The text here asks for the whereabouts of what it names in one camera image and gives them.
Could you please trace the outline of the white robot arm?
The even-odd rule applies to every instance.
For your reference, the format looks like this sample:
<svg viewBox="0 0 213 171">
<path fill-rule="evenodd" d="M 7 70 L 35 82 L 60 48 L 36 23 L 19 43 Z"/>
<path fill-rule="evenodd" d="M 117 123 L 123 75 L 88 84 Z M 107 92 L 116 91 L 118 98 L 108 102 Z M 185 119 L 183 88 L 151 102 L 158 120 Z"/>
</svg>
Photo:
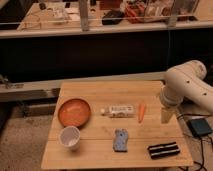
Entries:
<svg viewBox="0 0 213 171">
<path fill-rule="evenodd" d="M 169 68 L 164 73 L 165 85 L 159 93 L 164 106 L 161 122 L 168 123 L 185 98 L 213 114 L 213 86 L 205 83 L 207 69 L 199 60 L 191 60 Z"/>
</svg>

